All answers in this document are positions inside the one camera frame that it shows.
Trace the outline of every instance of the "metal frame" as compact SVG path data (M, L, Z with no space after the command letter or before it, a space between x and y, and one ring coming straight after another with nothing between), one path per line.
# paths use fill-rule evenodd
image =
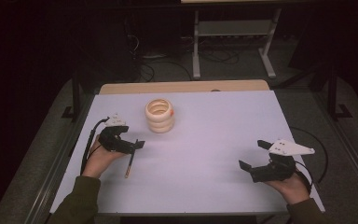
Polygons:
M216 31L209 32L210 30L207 30L206 27L203 27L204 29L201 29L201 26L206 24L203 24L202 21L199 20L199 12L196 10L195 19L194 19L193 78L200 79L201 77L200 57L199 57L199 36L209 36L209 35L266 35L267 42L264 48L260 48L258 51L261 60L264 64L264 67L266 68L268 77L275 78L276 74L274 72L271 62L269 61L268 54L269 54L269 47L271 45L278 24L278 20L281 15L281 11L282 11L281 8L275 9L272 20L268 20L269 28L266 31L264 31L263 28L260 30L259 27L260 24L266 23L266 21L234 21L236 23L233 23L233 21L223 21L227 25L238 25L237 27L238 31L236 31L235 33L224 33L223 30L221 32L216 32ZM217 24L218 22L221 23L221 21L207 21L207 22L208 24L209 23Z

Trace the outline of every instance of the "gray floor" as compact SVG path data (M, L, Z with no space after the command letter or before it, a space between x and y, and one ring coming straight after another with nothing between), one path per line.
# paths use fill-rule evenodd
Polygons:
M210 41L214 44L207 47ZM217 40L206 40L202 43L201 80L261 78L272 86L300 72L287 67L296 48L295 39L274 40L272 43L269 57L277 73L275 79L267 77L258 56L257 48L262 46L263 39L254 41L239 38L224 41L224 46L216 44L219 42ZM151 62L148 65L155 71L153 81L189 80L192 61L188 44L184 43L185 53L179 56L148 60ZM225 63L211 60L222 61L228 54L239 54L238 61L236 62L236 57L226 60ZM150 71L147 69L148 67L144 66L145 72ZM150 77L146 73L143 73L143 76L140 82L145 82ZM358 99L351 86L339 79L337 103L345 105L353 118L332 121L325 109L326 89L320 92L309 91L307 85L310 78L303 78L290 88L275 92L289 126L293 127L292 133L296 141L317 151L315 155L303 157L315 181L324 169L323 146L328 152L326 176L317 184L326 215L336 223L355 224L358 223ZM82 93L83 114L77 122L72 122L70 119L61 118L64 109L72 105L71 94L72 86L69 81L57 95L0 203L0 223L44 223L48 218L54 193L69 161L67 155L81 131L93 97ZM323 146L310 133L317 137ZM258 220L261 222L264 218L266 217L258 217ZM286 215L276 216L267 223L285 223L287 218ZM119 223L119 218L98 216L96 223Z

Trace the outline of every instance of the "wire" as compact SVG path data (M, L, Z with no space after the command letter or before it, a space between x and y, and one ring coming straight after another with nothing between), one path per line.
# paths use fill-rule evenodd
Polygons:
M316 141L318 141L318 143L321 145L321 147L322 147L322 149L323 149L323 151L324 151L324 157L325 157L325 159L324 159L324 171L322 172L321 177L319 177L319 180L318 180L318 183L320 184L320 183L322 182L322 180L324 179L324 177L325 177L325 175L326 175L326 173L327 173L327 168L328 168L328 153L327 153L327 150L326 150L324 144L322 143L321 140L319 140L318 137L316 137L314 134L312 134L312 133L310 133L310 132L307 132L307 131L305 131L305 130L302 130L302 129L300 129L300 128L293 127L293 126L289 126L289 128L294 129L294 130L301 131L301 132L303 132L303 133L309 134L309 135L312 136Z
M94 150L91 151L91 153L89 154L89 158L91 157L92 153L94 153L101 145L97 146Z
M296 161L296 163L301 165L302 167L304 167L307 170L308 174L310 175L310 186L312 187L312 185L313 185L313 176L310 173L310 170L303 163L301 163L299 161Z
M98 126L101 123L107 122L108 120L109 120L109 118L101 119L100 121L98 121L98 123L94 126L94 128L89 133L89 141L87 142L86 149L84 150L84 153L83 153L83 159L82 159L82 162L81 162L80 174L83 174L84 168L86 167L86 163L87 163L88 155L89 155L89 150L90 150L90 147L91 147L92 139L94 139L95 131L97 130Z
M145 67L149 68L149 69L151 70L151 73L146 72L146 71L142 68L142 66L145 66ZM152 81L152 80L154 79L155 70L153 69L153 67L151 67L151 66L149 66L149 65L143 63L143 64L141 64L140 69L141 69L141 74L140 74L140 75L141 75L141 77L142 77L146 82L150 82L150 81ZM142 75L142 72L144 72L145 74L149 75L150 78L145 78L145 77Z
M192 80L192 77L191 77L190 73L187 71L187 69L184 66L182 66L181 64L179 64L179 63L175 63L175 62L150 62L150 63L171 63L171 64L175 64L175 65L183 68L185 70L185 72L187 73L188 78L190 79L190 81Z

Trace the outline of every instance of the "dark background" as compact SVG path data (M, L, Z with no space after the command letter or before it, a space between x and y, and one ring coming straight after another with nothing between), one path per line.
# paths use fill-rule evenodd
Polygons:
M52 10L56 6L52 3L0 0L0 200L55 96L75 70L82 87L90 92L105 82L137 78L127 49L128 27L123 26L128 14L65 16ZM130 16L131 33L151 49L175 50L169 47L180 35L192 33L190 14L139 12ZM241 16L235 10L204 15L210 19ZM169 35L159 35L167 31ZM339 76L358 94L358 1L321 8L289 7L282 12L276 38L290 35L300 38L291 66L307 69L320 60L334 59ZM117 58L120 63L109 63Z

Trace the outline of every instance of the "hand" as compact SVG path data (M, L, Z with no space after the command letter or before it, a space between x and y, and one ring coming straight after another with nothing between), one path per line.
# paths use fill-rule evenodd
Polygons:
M111 152L103 148L98 141L100 135L97 135L91 149L89 150L89 159L87 160L86 167L84 168L84 176L100 178L101 174L107 169L107 167L120 157L126 154L121 152Z
M288 204L301 203L310 198L303 180L297 174L283 181L274 180L265 183L280 192Z

